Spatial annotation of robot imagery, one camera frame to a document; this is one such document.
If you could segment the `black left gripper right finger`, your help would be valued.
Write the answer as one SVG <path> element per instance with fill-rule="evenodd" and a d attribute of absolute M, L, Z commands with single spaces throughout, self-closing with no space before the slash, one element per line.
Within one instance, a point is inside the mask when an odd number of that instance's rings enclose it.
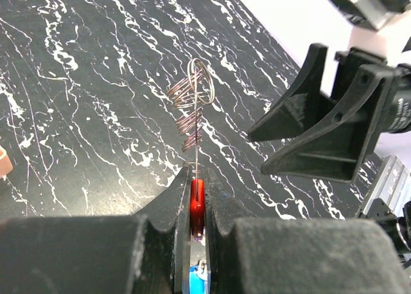
<path fill-rule="evenodd" d="M 205 174 L 211 293 L 405 293 L 407 275 L 374 221 L 261 218 Z"/>

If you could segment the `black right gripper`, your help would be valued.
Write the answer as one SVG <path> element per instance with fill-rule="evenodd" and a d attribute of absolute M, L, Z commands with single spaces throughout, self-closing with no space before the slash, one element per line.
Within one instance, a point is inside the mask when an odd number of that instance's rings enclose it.
<path fill-rule="evenodd" d="M 252 142 L 295 138 L 262 164 L 262 174 L 354 180 L 379 130 L 390 91 L 390 68 L 384 66 L 386 58 L 356 47 L 338 51 L 330 98 L 320 90 L 327 52 L 327 46 L 311 44 L 289 89 L 249 129 Z M 410 131 L 410 64 L 398 64 L 396 69 L 402 78 L 382 130 L 392 134 Z"/>

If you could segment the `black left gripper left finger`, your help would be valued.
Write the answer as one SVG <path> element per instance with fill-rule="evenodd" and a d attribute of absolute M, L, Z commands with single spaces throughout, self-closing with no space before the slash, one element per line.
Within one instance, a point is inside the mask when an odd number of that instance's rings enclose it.
<path fill-rule="evenodd" d="M 1 223 L 2 293 L 187 293 L 189 169 L 137 213 Z"/>

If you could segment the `silver key with blue tag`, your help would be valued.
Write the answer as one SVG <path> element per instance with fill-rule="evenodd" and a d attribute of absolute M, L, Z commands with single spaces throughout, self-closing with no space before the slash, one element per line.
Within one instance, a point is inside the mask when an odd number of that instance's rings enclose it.
<path fill-rule="evenodd" d="M 206 260 L 199 260 L 189 269 L 189 294 L 208 294 L 208 270 Z"/>

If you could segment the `peach plastic desk organizer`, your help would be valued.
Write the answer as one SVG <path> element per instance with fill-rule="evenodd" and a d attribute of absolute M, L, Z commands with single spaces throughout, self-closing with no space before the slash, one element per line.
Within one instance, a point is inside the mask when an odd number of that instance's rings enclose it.
<path fill-rule="evenodd" d="M 3 178 L 13 170 L 13 165 L 7 151 L 2 146 L 0 146 L 0 150 L 0 177 Z"/>

